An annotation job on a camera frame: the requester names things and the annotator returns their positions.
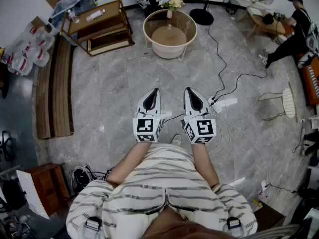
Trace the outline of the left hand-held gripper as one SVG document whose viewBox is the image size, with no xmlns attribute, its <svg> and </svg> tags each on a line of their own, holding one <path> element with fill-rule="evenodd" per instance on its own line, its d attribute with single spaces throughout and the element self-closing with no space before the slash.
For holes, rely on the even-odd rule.
<svg viewBox="0 0 319 239">
<path fill-rule="evenodd" d="M 164 114 L 161 113 L 159 88 L 146 92 L 137 103 L 133 118 L 133 133 L 137 142 L 157 142 L 163 129 Z"/>
</svg>

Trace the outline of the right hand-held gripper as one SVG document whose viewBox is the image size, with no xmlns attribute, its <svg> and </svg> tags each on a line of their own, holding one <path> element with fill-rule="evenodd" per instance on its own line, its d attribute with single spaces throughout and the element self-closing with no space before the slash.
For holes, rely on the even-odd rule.
<svg viewBox="0 0 319 239">
<path fill-rule="evenodd" d="M 208 100 L 197 90 L 187 87 L 184 91 L 183 129 L 191 144 L 206 144 L 216 137 L 216 121 L 209 111 Z"/>
</svg>

